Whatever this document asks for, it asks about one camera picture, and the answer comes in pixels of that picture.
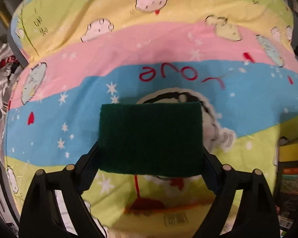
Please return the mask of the green yellow scrub sponge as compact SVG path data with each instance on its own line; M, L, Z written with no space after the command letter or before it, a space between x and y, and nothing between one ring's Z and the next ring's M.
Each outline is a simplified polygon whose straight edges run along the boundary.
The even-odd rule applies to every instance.
M100 169L170 178L200 175L202 132L199 103L104 104Z

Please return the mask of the black gold tea tin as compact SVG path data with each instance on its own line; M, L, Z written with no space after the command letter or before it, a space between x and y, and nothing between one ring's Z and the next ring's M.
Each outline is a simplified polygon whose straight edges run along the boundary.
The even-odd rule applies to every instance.
M277 177L273 197L282 231L298 223L298 139L281 137L277 143Z

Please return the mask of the pile of clothes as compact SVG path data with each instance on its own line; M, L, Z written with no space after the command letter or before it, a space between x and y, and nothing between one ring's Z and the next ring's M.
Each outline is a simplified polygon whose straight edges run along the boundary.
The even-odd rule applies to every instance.
M0 41L0 118L7 113L14 84L22 70L9 44Z

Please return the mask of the colourful cartoon bedsheet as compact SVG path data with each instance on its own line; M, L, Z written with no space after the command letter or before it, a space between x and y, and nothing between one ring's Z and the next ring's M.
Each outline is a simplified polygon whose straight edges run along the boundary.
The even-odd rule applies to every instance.
M24 0L11 35L28 65L4 139L20 216L37 170L61 171L98 144L104 104L199 103L204 151L259 169L272 193L277 143L298 138L293 28L283 0ZM82 199L100 237L194 237L215 194L202 174L99 166Z

